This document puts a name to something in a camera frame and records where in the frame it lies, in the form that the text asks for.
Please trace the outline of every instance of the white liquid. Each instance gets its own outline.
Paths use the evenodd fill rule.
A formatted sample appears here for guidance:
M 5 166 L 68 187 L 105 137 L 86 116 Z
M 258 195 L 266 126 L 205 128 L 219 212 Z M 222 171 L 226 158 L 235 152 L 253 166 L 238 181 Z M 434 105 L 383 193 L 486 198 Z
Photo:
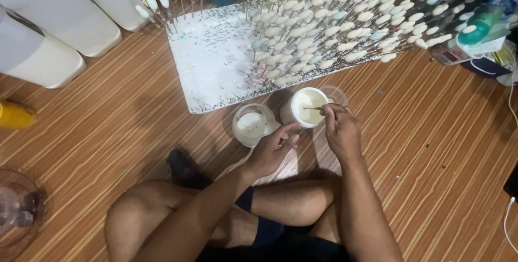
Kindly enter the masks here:
M 261 138 L 267 130 L 266 117 L 262 114 L 249 112 L 237 122 L 239 135 L 249 139 Z
M 294 99 L 294 110 L 293 114 L 298 116 L 302 121 L 308 124 L 318 125 L 324 116 L 320 115 L 319 110 L 308 109 L 313 107 L 321 107 L 326 104 L 326 100 L 315 91 L 307 91 L 300 93 Z

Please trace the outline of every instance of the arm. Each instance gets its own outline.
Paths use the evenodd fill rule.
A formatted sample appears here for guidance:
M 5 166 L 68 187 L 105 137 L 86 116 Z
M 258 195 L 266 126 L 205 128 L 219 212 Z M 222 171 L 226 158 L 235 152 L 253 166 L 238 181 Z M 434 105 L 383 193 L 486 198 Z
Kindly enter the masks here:
M 362 156 L 361 124 L 348 107 L 327 104 L 324 111 L 327 141 L 342 168 L 340 224 L 347 251 L 359 262 L 403 261 Z
M 297 124 L 281 126 L 263 137 L 245 164 L 216 180 L 177 212 L 170 214 L 150 235 L 134 261 L 194 261 L 232 204 L 257 179 L 276 171 L 298 135 L 282 136 Z

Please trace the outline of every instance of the dark shorts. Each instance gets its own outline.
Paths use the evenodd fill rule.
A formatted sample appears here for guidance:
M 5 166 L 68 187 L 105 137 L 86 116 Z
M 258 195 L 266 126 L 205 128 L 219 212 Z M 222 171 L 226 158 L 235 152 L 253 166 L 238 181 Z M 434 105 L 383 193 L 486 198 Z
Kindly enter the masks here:
M 307 230 L 289 227 L 273 245 L 262 248 L 217 249 L 207 246 L 196 261 L 351 261 L 344 246 L 302 232 Z

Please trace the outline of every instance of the wooden floor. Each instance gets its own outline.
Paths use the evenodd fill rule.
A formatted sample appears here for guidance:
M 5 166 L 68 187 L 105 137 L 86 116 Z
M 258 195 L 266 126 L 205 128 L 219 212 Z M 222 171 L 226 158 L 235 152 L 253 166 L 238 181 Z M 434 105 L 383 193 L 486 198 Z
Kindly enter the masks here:
M 0 98 L 39 112 L 28 130 L 0 130 L 0 165 L 47 194 L 45 223 L 19 261 L 106 261 L 107 208 L 138 182 L 167 179 L 171 149 L 211 178 L 248 153 L 231 135 L 239 105 L 188 113 L 164 34 L 148 25 L 123 37 L 62 89 L 0 77 Z M 429 59 L 410 50 L 248 102 L 278 113 L 289 91 L 340 87 L 364 124 L 369 171 L 406 261 L 518 261 L 502 230 L 502 186 L 518 160 L 508 88 Z M 301 133 L 273 178 L 336 172 L 322 137 Z M 509 223 L 516 244 L 517 213 L 514 206 Z

